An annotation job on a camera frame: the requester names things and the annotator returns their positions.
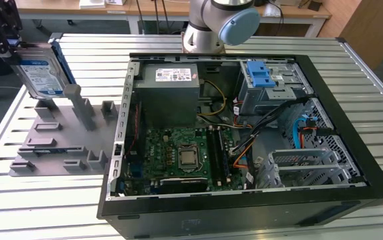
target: ram slot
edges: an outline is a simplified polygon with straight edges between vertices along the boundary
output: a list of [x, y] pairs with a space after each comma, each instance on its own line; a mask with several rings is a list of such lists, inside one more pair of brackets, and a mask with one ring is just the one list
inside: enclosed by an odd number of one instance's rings
[[220, 131], [217, 129], [206, 130], [209, 163], [212, 173], [212, 183], [214, 186], [225, 184], [225, 170], [222, 161], [222, 142], [220, 141]]
[[228, 150], [226, 147], [224, 147], [222, 144], [222, 131], [218, 130], [218, 138], [220, 138], [220, 146], [221, 146], [221, 152], [222, 152], [222, 168], [224, 168], [224, 175], [226, 176], [226, 181], [229, 182], [229, 176], [230, 176], [230, 171], [229, 171], [229, 156], [228, 156]]

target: sticker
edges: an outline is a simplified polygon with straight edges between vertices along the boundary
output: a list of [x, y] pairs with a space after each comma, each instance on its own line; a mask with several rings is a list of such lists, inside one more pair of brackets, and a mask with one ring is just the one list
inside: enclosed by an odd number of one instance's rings
[[253, 184], [253, 176], [249, 172], [247, 173], [247, 179]]
[[60, 84], [58, 78], [50, 72], [47, 61], [23, 60], [20, 62], [20, 68], [38, 92], [47, 95], [62, 94]]
[[50, 150], [35, 150], [34, 152], [36, 152], [36, 153], [46, 153], [46, 154], [48, 154], [48, 153], [50, 153]]
[[157, 82], [192, 81], [192, 69], [186, 68], [161, 68], [155, 71]]
[[284, 80], [281, 75], [272, 75], [272, 80]]
[[126, 12], [125, 11], [106, 11], [106, 13], [107, 14], [126, 14]]
[[237, 106], [233, 107], [233, 113], [234, 113], [234, 115], [238, 115], [238, 113], [240, 113], [240, 107], [237, 107]]

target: power supply label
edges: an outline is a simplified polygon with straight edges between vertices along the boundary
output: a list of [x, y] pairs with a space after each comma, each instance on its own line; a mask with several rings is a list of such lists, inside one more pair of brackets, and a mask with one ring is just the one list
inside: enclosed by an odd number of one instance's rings
[[155, 70], [157, 82], [180, 82], [192, 81], [192, 69], [190, 68], [161, 68]]
[[38, 92], [47, 95], [62, 94], [62, 87], [56, 76], [51, 73], [47, 61], [23, 60], [20, 62], [20, 68]]

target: metal slotted table surface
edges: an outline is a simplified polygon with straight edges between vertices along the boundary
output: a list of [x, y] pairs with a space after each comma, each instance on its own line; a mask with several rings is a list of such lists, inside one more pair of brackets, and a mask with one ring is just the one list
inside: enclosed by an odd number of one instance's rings
[[[64, 34], [60, 46], [82, 95], [93, 104], [121, 101], [129, 53], [178, 53], [180, 36]], [[229, 53], [308, 55], [383, 169], [383, 84], [346, 43], [332, 38], [255, 37]], [[8, 166], [24, 141], [36, 101], [22, 88], [0, 123], [0, 239], [122, 239], [98, 220], [101, 175], [10, 177]], [[60, 99], [58, 104], [70, 104]], [[383, 205], [308, 228], [268, 229], [188, 238], [383, 238]]]

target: gray carpet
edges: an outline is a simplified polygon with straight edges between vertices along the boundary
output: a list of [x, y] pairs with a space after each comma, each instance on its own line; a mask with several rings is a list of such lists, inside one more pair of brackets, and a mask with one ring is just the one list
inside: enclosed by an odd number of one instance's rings
[[[63, 20], [43, 20], [43, 28], [38, 30], [34, 27], [31, 20], [23, 20], [22, 38], [27, 42], [46, 42], [51, 32], [58, 33], [78, 33], [78, 34], [129, 34], [129, 24], [126, 21], [109, 21], [109, 20], [75, 20], [74, 25], [68, 25]], [[180, 29], [182, 23], [177, 22], [173, 26]], [[147, 32], [154, 32], [154, 26], [146, 25]], [[375, 70], [376, 75], [383, 81], [383, 63]], [[8, 76], [0, 76], [0, 86], [20, 87], [20, 81], [18, 77], [11, 74]], [[11, 105], [14, 97], [18, 93], [16, 89], [0, 88], [0, 121], [6, 114], [6, 111]]]

